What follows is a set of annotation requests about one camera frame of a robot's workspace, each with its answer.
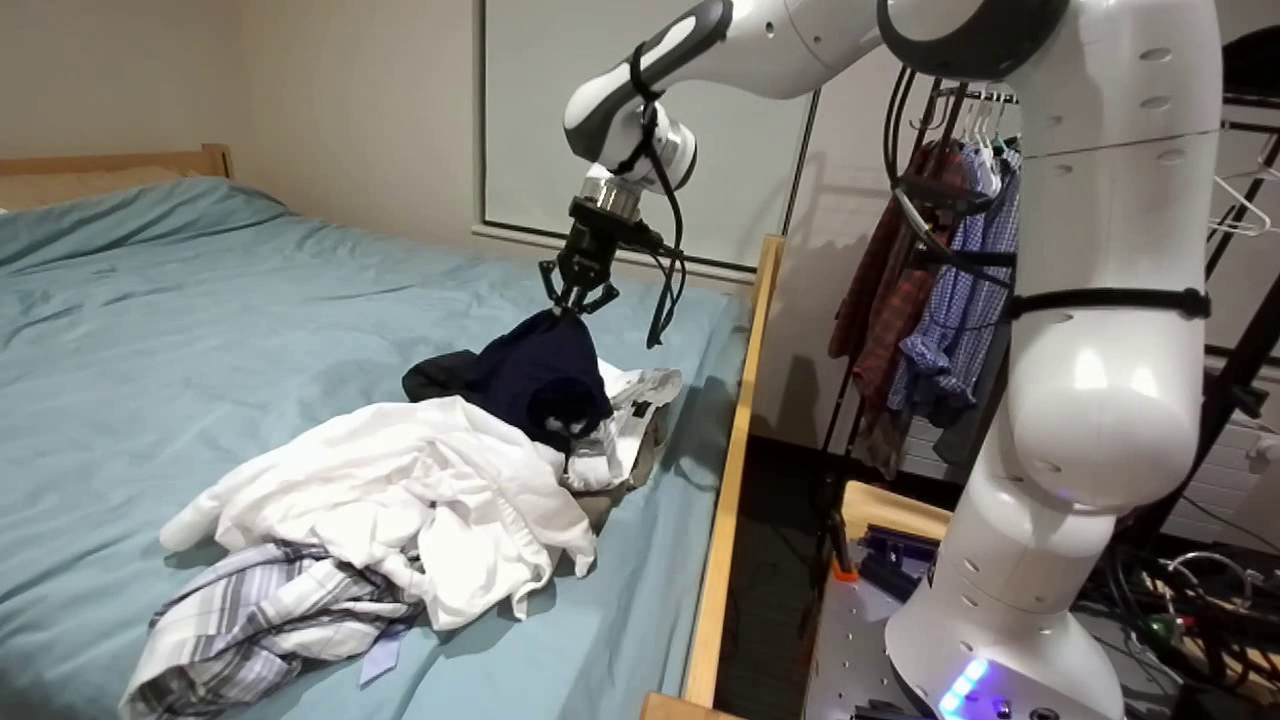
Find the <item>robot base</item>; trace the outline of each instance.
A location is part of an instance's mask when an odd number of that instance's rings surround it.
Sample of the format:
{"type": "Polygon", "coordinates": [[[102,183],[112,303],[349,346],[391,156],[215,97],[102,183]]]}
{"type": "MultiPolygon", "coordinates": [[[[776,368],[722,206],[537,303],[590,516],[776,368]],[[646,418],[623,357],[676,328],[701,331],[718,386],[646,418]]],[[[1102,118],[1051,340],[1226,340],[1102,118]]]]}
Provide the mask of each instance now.
{"type": "Polygon", "coordinates": [[[974,630],[918,586],[887,620],[885,647],[897,678],[939,720],[1121,720],[1121,678],[1092,631],[1072,612],[1034,630],[974,630]]]}

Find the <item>white cloth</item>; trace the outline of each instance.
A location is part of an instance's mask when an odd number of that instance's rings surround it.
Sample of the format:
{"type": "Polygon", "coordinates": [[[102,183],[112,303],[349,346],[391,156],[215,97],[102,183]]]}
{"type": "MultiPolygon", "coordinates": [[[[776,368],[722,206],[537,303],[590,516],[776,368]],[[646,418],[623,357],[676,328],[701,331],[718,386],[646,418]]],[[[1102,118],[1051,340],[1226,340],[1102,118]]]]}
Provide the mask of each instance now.
{"type": "Polygon", "coordinates": [[[570,450],[564,483],[607,494],[632,479],[650,418],[682,394],[680,374],[623,374],[599,359],[611,418],[570,450]]]}
{"type": "Polygon", "coordinates": [[[368,405],[233,467],[160,528],[164,553],[202,535],[228,553],[325,544],[423,599],[431,630],[505,598],[522,618],[561,553],[577,578],[595,553],[549,450],[458,397],[368,405]]]}

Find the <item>black strap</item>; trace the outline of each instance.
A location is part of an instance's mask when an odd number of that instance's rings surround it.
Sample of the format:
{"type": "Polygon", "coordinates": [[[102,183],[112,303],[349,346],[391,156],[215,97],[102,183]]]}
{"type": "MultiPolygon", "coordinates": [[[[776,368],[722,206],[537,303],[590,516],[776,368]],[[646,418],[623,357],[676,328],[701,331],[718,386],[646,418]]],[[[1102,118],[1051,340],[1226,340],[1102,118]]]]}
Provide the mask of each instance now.
{"type": "Polygon", "coordinates": [[[650,148],[650,133],[657,133],[657,112],[650,112],[650,104],[662,97],[662,91],[657,91],[657,88],[638,76],[638,55],[645,55],[645,44],[632,49],[628,83],[632,83],[632,91],[645,100],[645,135],[638,135],[638,144],[632,148],[632,156],[616,163],[616,171],[632,171],[632,167],[645,162],[645,148],[650,148]]]}
{"type": "Polygon", "coordinates": [[[645,104],[657,104],[662,91],[657,91],[657,88],[638,76],[638,55],[645,55],[645,44],[634,44],[634,49],[632,49],[632,59],[628,59],[632,91],[634,91],[645,104]]]}
{"type": "Polygon", "coordinates": [[[1164,290],[1067,290],[1067,291],[1034,291],[1010,297],[1007,319],[1049,307],[1171,307],[1181,316],[1207,316],[1207,297],[1197,290],[1164,291],[1164,290]]]}

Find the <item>bed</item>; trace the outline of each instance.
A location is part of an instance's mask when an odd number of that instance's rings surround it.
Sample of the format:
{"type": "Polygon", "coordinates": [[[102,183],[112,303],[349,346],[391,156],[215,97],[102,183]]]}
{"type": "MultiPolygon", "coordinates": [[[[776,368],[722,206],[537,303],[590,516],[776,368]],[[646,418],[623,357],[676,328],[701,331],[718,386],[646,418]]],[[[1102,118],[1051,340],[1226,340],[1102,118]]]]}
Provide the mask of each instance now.
{"type": "MultiPolygon", "coordinates": [[[[215,553],[164,562],[157,528],[233,465],[398,402],[410,359],[480,347],[544,307],[529,261],[381,239],[223,182],[219,148],[0,162],[0,718],[112,718],[149,618],[215,553]],[[5,206],[5,190],[96,178],[5,206]]],[[[650,477],[585,579],[516,623],[406,631],[398,663],[283,684],[243,718],[638,718],[646,691],[710,703],[772,239],[757,290],[692,286],[645,351],[650,277],[590,316],[605,359],[680,368],[650,477]]]]}

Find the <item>wooden headboard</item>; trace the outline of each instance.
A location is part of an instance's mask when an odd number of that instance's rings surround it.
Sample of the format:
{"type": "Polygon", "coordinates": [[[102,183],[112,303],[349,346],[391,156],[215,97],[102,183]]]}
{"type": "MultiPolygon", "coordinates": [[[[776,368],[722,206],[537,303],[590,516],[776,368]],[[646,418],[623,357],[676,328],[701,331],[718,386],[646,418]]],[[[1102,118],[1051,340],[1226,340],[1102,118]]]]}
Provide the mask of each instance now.
{"type": "Polygon", "coordinates": [[[202,144],[194,151],[0,162],[0,211],[228,171],[228,148],[219,144],[202,144]]]}
{"type": "Polygon", "coordinates": [[[199,144],[194,151],[0,162],[0,178],[129,171],[129,167],[169,167],[176,178],[233,178],[233,162],[223,144],[199,144]]]}

